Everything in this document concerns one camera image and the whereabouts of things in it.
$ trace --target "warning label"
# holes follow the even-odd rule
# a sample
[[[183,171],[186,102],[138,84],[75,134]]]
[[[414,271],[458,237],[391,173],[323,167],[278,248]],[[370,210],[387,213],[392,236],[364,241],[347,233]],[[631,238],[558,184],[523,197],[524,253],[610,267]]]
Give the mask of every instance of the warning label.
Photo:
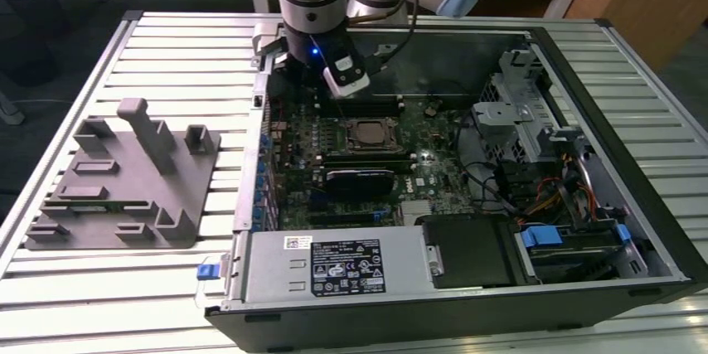
[[[312,242],[310,248],[315,296],[387,291],[379,240]]]

